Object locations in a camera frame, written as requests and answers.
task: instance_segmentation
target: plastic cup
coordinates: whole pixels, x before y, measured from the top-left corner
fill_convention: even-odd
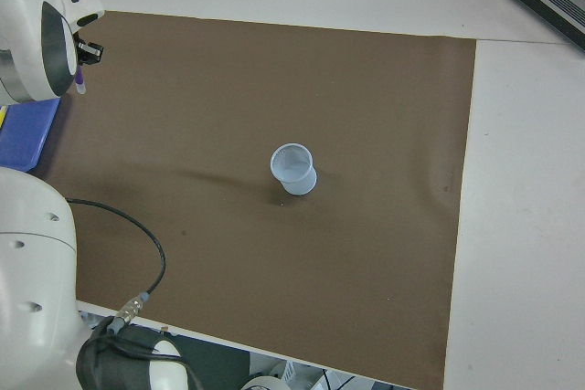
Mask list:
[[[305,195],[317,184],[313,157],[299,143],[287,143],[278,148],[271,158],[272,175],[291,195]]]

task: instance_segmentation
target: white table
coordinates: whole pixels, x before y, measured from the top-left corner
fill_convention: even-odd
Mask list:
[[[585,383],[585,53],[512,0],[102,0],[107,9],[479,39],[445,390]]]

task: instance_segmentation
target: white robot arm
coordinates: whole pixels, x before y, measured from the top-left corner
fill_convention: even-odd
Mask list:
[[[0,105],[63,95],[78,65],[101,59],[77,34],[101,16],[100,0],[0,0]]]

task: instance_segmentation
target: blue plastic tray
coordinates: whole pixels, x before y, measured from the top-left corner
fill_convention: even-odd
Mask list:
[[[37,166],[60,99],[8,107],[0,128],[0,166],[27,172]]]

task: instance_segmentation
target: purple marker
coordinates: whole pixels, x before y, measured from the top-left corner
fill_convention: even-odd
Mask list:
[[[75,87],[80,95],[85,95],[85,81],[83,80],[81,66],[77,66],[77,72],[75,72]]]

